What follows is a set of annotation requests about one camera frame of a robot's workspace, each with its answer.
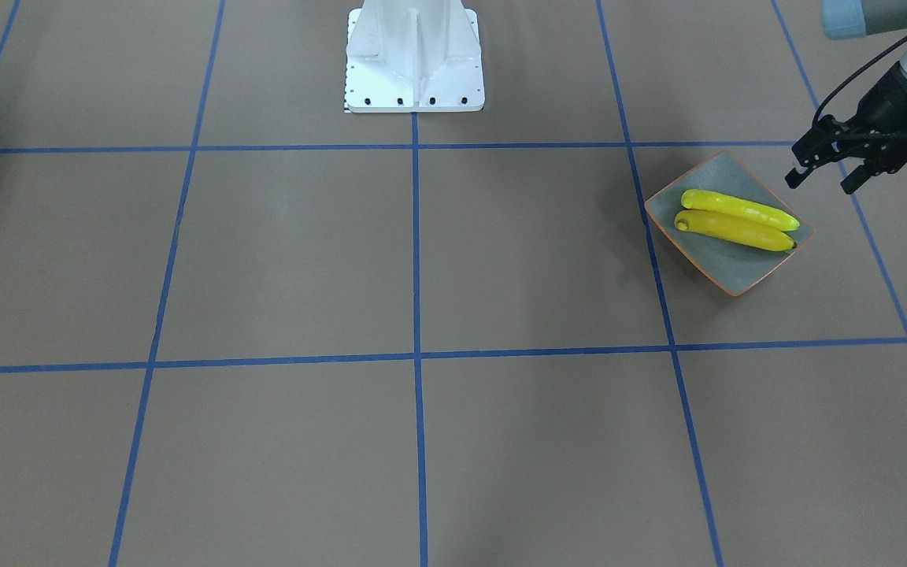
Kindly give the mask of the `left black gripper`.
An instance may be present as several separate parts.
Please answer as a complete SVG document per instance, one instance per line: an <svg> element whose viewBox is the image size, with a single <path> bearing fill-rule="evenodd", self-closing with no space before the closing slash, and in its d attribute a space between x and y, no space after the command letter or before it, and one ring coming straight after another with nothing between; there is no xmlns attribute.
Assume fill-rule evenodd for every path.
<svg viewBox="0 0 907 567"><path fill-rule="evenodd" d="M852 196L872 177L892 175L907 164L907 72L892 67L861 97L856 115L841 122L821 117L791 147L795 165L784 180L797 189L821 166L846 158L861 163L841 182Z"/></svg>

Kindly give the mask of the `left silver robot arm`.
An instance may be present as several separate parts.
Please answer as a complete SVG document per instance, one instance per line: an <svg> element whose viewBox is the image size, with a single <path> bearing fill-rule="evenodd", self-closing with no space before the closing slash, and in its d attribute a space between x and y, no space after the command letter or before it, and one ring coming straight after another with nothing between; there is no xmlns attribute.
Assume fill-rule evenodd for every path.
<svg viewBox="0 0 907 567"><path fill-rule="evenodd" d="M836 119L821 103L809 129L791 148L796 165L785 176L788 187L799 187L821 166L854 158L859 165L841 183L851 195L872 177L893 175L907 165L907 1L824 1L820 17L824 35L831 40L903 32L872 58L877 64L901 51L857 102L854 115Z"/></svg>

